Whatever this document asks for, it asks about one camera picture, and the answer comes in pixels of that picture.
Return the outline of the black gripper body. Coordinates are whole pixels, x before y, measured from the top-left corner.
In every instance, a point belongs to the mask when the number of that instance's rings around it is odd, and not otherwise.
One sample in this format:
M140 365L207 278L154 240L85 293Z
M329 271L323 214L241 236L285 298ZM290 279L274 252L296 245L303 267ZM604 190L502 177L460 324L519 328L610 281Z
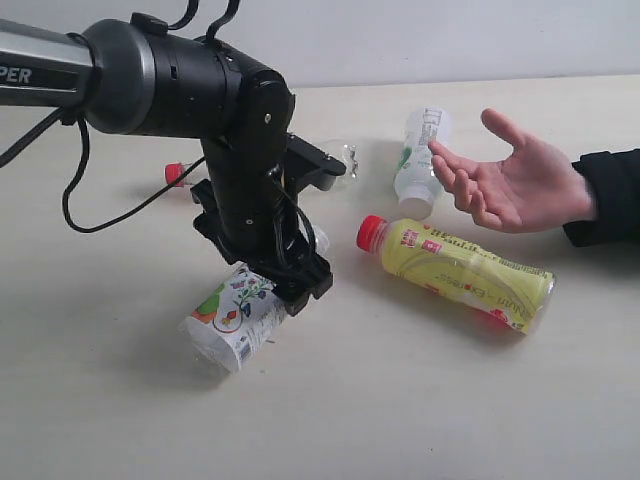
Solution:
M298 273L320 257L311 222L298 204L302 191L288 192L284 185L288 135L236 145L203 139L209 178L191 188L202 206L194 228L227 263L244 263L270 280Z

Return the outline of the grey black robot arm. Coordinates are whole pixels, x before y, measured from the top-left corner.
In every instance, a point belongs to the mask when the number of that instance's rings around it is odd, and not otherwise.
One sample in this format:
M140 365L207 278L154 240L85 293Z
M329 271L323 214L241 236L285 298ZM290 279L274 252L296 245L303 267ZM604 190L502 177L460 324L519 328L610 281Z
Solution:
M1 24L1 102L49 114L1 157L11 162L55 122L82 133L196 139L209 176L191 190L196 230L226 262L269 279L290 315L333 283L298 204L345 166L288 130L295 98L275 70L220 41L135 13L82 33Z

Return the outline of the person's open bare hand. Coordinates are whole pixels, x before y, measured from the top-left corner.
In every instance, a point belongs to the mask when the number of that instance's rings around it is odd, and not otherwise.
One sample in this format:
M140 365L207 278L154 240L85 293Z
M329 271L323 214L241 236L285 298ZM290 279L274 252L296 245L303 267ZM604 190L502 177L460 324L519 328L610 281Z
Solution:
M490 230L535 233L597 219L587 180L558 148L487 108L483 126L512 147L503 160L479 162L429 143L434 172L457 210Z

